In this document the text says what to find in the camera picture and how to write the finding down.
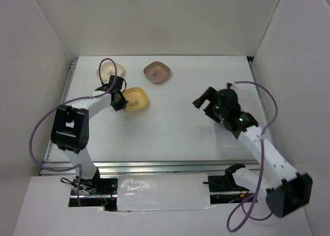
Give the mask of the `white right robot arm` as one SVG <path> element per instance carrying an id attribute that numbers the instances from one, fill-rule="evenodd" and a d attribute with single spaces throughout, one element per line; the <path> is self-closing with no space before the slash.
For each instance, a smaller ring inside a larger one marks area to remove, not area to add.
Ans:
<path id="1" fill-rule="evenodd" d="M 196 108 L 209 101 L 204 109 L 206 116 L 220 123 L 235 139 L 255 157 L 266 173 L 267 179 L 258 185 L 258 176 L 244 164 L 234 164 L 225 170 L 224 183 L 229 190 L 239 187 L 255 192 L 258 201 L 264 201 L 278 218 L 307 205 L 310 200 L 312 178 L 300 174 L 263 135 L 257 120 L 242 110 L 235 90 L 215 90 L 209 87 L 193 104 Z"/>

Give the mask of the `cream plate back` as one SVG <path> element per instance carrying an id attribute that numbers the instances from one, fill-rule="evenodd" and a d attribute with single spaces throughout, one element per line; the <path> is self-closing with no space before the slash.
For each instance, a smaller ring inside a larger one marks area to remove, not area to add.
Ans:
<path id="1" fill-rule="evenodd" d="M 117 67 L 117 76 L 124 76 L 124 67 L 118 63 L 116 63 Z M 112 62 L 107 61 L 101 65 L 100 72 L 98 69 L 96 70 L 96 75 L 98 78 L 101 78 L 103 83 L 107 83 L 110 79 L 111 75 L 115 75 L 115 68 Z"/>

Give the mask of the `yellow plate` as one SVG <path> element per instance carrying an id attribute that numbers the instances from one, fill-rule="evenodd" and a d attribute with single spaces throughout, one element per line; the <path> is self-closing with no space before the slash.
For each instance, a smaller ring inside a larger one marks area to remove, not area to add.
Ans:
<path id="1" fill-rule="evenodd" d="M 128 101 L 125 110 L 134 112 L 144 109 L 149 104 L 149 98 L 145 91 L 139 87 L 126 89 L 123 92 L 124 98 Z"/>

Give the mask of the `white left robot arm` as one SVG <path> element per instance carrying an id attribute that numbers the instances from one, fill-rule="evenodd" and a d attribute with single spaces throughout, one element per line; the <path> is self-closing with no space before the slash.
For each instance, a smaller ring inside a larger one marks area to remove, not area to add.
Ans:
<path id="1" fill-rule="evenodd" d="M 108 107 L 112 107 L 114 111 L 125 109 L 128 101 L 122 88 L 126 86 L 124 78 L 111 75 L 109 81 L 96 88 L 91 96 L 60 105 L 56 109 L 51 142 L 75 167 L 74 184 L 80 191 L 96 194 L 102 188 L 100 172 L 87 149 L 89 121 Z"/>

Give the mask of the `brown plate back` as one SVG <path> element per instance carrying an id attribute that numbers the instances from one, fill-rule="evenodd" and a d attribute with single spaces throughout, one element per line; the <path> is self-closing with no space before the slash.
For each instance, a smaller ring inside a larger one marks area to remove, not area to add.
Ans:
<path id="1" fill-rule="evenodd" d="M 160 61 L 147 65 L 143 70 L 144 75 L 155 84 L 164 82 L 171 75 L 171 69 Z"/>

